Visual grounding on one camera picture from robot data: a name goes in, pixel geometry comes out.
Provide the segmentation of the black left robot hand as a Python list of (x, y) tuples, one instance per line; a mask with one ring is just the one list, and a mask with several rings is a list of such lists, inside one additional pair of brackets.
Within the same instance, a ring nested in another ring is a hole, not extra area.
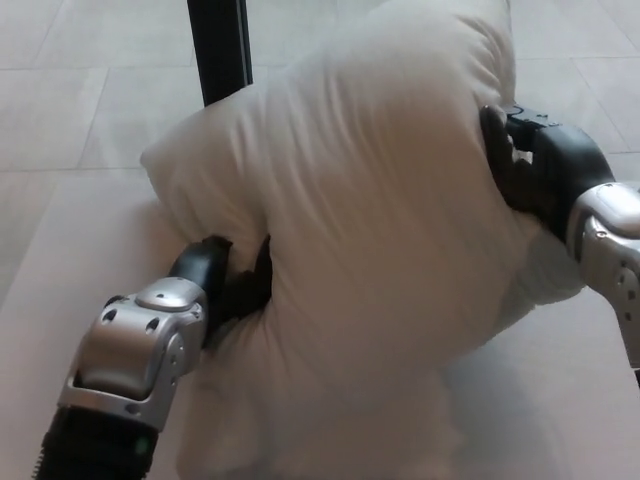
[(206, 294), (207, 316), (203, 348), (232, 320), (262, 311), (272, 294), (270, 239), (262, 242), (254, 267), (227, 275), (232, 242), (211, 236), (189, 244), (173, 263), (169, 275), (184, 278), (202, 288)]

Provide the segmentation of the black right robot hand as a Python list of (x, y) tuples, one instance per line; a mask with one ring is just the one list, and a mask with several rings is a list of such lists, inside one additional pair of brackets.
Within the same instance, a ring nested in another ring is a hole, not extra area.
[(506, 204), (535, 216), (565, 242), (578, 197), (615, 180), (603, 152), (584, 131), (561, 124), (537, 129), (532, 160), (515, 160), (515, 147), (498, 109), (482, 107), (479, 121), (488, 165)]

